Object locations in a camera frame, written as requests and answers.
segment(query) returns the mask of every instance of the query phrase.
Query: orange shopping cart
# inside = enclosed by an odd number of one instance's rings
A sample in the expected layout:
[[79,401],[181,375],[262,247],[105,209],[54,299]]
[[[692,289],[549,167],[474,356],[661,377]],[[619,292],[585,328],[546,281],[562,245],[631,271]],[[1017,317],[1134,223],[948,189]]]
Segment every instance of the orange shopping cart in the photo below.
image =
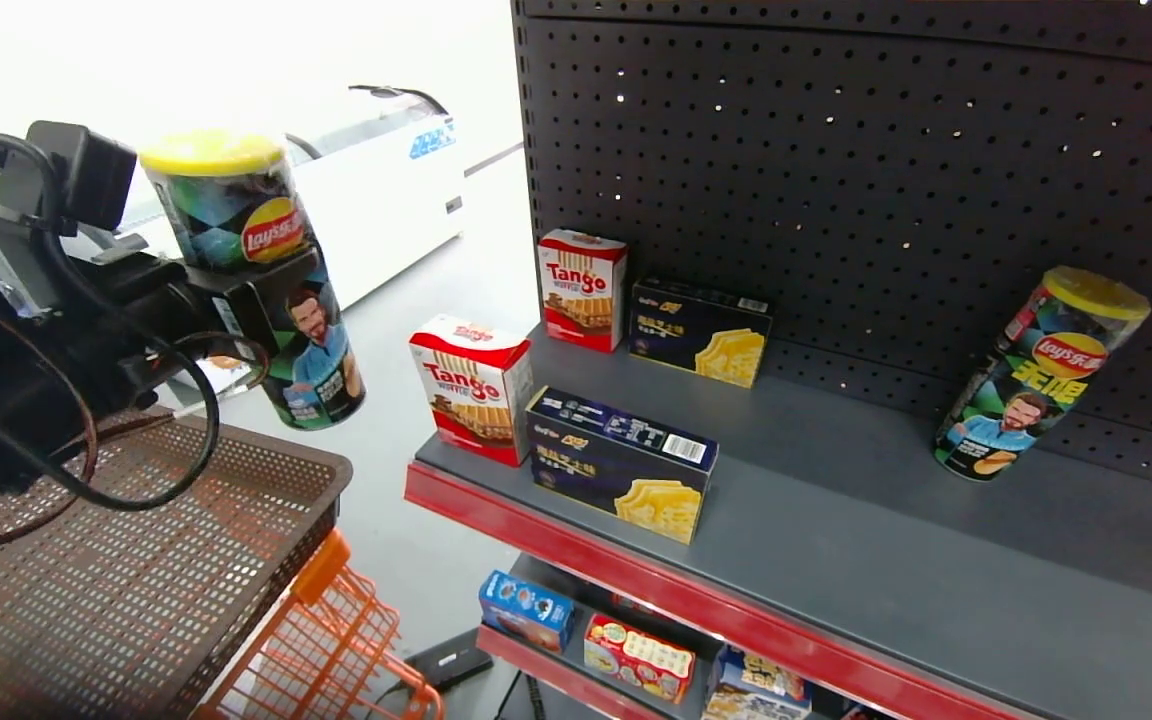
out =
[[[361,710],[378,719],[442,720],[439,692],[392,653],[397,612],[376,600],[376,585],[348,560],[349,546],[333,529],[196,720],[317,720]],[[374,685],[389,688],[381,698],[406,689],[406,705],[393,711],[365,700]]]

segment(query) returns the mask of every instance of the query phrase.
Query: pegboard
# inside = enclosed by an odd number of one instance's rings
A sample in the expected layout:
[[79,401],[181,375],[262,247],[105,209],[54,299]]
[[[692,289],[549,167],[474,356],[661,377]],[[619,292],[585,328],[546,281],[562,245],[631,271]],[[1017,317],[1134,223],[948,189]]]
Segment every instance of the pegboard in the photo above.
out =
[[[764,374],[938,418],[1049,266],[1152,300],[1152,3],[515,10],[538,237],[775,300]],[[1152,316],[1043,447],[1152,479]]]

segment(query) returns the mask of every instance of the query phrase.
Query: tango wafer box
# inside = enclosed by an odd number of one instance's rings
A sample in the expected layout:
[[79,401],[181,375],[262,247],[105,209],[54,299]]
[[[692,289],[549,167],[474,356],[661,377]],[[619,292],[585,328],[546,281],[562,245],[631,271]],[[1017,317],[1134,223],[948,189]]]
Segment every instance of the tango wafer box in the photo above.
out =
[[630,300],[630,353],[717,381],[753,387],[772,305],[647,275]]
[[690,543],[718,442],[547,387],[526,407],[540,486]]
[[438,435],[503,462],[526,456],[524,406],[531,397],[531,342],[520,334],[439,314],[411,338]]
[[623,336],[626,243],[578,232],[550,232],[536,248],[550,338],[616,350]]

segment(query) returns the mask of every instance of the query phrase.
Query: red snack box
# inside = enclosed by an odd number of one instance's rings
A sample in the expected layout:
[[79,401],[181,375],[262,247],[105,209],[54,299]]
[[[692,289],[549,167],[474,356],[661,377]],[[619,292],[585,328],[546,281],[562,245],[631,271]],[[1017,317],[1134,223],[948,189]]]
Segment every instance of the red snack box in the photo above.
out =
[[585,630],[585,666],[677,703],[691,684],[696,653],[607,615],[594,615]]
[[578,232],[550,232],[536,248],[550,338],[616,350],[626,333],[626,243]]
[[411,338],[444,442],[507,465],[526,456],[526,402],[532,395],[526,338],[439,314]]

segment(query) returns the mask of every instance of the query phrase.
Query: floor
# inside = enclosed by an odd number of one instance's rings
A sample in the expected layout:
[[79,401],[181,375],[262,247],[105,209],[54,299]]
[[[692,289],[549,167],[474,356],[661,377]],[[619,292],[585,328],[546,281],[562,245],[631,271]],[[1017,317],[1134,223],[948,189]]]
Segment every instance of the floor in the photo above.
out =
[[[339,528],[353,548],[353,569],[374,579],[381,600],[401,612],[401,655],[477,626],[477,588],[490,570],[508,569],[517,556],[503,544],[403,501],[407,462],[434,432],[407,348],[412,331],[438,313],[520,333],[540,319],[522,152],[472,174],[462,211],[465,236],[344,311],[367,387],[366,402],[353,418],[336,429],[303,433],[286,429],[262,393],[221,406],[223,423],[336,452],[353,462]],[[448,719],[492,719],[513,675],[498,666],[449,694]],[[530,717],[530,710],[511,717]]]

